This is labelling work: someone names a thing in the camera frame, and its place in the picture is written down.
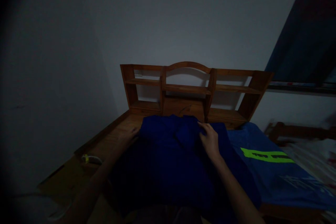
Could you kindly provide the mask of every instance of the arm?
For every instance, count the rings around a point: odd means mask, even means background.
[[[112,167],[122,153],[135,141],[133,138],[139,132],[134,128],[131,132],[120,137],[119,142],[111,155],[91,177],[88,185],[75,198],[72,206],[58,223],[86,223],[93,211],[96,201],[103,189],[103,185]]]
[[[217,169],[239,223],[265,223],[220,155],[216,131],[210,124],[198,124],[206,131],[206,136],[199,134],[203,147]]]

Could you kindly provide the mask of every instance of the window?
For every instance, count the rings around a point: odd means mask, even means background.
[[[270,89],[336,93],[336,0],[295,0],[265,70]]]

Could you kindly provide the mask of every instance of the neon yellow text stripe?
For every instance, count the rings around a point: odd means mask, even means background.
[[[294,163],[292,159],[284,152],[261,152],[258,150],[249,150],[241,148],[245,157],[254,158],[265,162],[273,163]]]

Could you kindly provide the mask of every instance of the blue curtain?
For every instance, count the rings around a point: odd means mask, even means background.
[[[336,0],[295,0],[266,71],[273,80],[324,82],[336,64]]]

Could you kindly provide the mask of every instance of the fingers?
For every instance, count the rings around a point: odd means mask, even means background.
[[[199,125],[200,127],[202,127],[202,128],[206,131],[206,134],[209,134],[209,132],[210,132],[211,130],[214,130],[214,129],[211,127],[210,124],[203,124],[203,123],[201,123],[201,122],[197,122],[197,123],[198,123],[198,125]]]
[[[202,140],[202,142],[204,142],[207,137],[205,135],[203,135],[201,132],[199,133],[199,135],[200,135],[199,137]]]

